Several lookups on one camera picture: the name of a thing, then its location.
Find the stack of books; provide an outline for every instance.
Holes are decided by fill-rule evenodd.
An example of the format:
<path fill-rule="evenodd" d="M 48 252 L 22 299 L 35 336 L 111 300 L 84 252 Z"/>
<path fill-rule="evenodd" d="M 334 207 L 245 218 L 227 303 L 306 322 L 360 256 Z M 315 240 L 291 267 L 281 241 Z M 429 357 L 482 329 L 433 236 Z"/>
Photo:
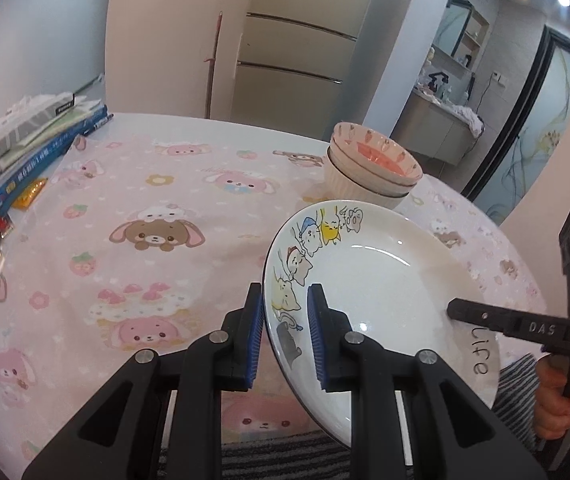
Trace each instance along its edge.
<path fill-rule="evenodd" d="M 68 94 L 44 97 L 33 115 L 21 110 L 19 117 L 0 121 L 0 216 L 76 136 L 90 135 L 113 116 L 102 102 L 86 102 L 82 96 L 71 101 L 65 100 Z"/>

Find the white plate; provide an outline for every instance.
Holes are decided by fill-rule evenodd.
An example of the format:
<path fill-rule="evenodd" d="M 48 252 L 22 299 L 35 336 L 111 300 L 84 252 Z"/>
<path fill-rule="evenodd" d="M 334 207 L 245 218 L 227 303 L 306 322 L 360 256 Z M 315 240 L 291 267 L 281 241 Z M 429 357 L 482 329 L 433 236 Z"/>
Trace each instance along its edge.
<path fill-rule="evenodd" d="M 499 375 L 496 338 L 451 321 L 453 298 L 482 301 L 467 271 L 437 238 L 380 206 L 332 200 L 306 207 L 274 238 L 263 273 L 267 332 L 287 382 L 310 415 L 350 445 L 350 394 L 316 379 L 307 288 L 321 283 L 330 308 L 385 348 L 436 351 L 492 406 Z"/>

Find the hand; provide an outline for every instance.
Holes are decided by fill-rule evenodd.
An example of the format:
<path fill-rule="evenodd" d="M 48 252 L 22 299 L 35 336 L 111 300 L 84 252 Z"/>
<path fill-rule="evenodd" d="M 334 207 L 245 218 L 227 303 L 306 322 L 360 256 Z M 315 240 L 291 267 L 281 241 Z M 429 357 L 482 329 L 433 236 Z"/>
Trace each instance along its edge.
<path fill-rule="evenodd" d="M 534 431 L 541 438 L 556 440 L 570 428 L 570 399 L 562 395 L 568 378 L 550 365 L 550 356 L 539 360 L 536 373 L 540 384 L 534 393 Z"/>

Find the pink tablecloth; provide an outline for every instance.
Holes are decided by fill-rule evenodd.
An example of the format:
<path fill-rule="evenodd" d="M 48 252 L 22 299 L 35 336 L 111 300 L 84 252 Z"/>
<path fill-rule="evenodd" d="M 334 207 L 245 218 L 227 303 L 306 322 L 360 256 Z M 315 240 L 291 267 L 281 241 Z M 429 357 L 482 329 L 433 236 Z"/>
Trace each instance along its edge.
<path fill-rule="evenodd" d="M 329 198 L 322 160 L 198 143 L 89 140 L 73 148 L 12 234 L 0 278 L 0 466 L 19 478 L 140 348 L 186 348 L 260 281 L 278 228 Z M 466 266 L 486 301 L 543 311 L 507 239 L 424 177 L 397 208 Z M 504 362 L 524 352 L 503 345 Z M 264 338 L 249 394 L 223 398 L 223 440 L 315 427 Z"/>

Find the yellow cartoon cat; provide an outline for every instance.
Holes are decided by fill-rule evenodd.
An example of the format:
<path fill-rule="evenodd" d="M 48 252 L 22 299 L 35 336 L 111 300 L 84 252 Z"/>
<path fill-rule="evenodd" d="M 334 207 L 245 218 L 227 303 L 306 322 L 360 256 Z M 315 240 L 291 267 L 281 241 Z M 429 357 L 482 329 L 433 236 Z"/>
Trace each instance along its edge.
<path fill-rule="evenodd" d="M 323 243 L 327 245 L 332 242 L 336 245 L 336 241 L 341 241 L 341 233 L 338 230 L 338 206 L 334 206 L 334 214 L 325 215 L 325 208 L 321 208 L 321 238 Z"/>

